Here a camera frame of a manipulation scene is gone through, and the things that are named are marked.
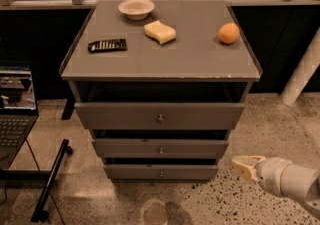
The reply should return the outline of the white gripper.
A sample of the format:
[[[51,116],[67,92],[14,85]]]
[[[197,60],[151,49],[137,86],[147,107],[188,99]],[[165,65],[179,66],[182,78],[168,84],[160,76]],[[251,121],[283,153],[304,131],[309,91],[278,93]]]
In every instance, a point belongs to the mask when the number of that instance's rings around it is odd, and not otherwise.
[[[264,156],[234,156],[231,159],[235,173],[248,182],[258,182],[261,188],[276,197],[282,197],[281,177],[291,161]]]

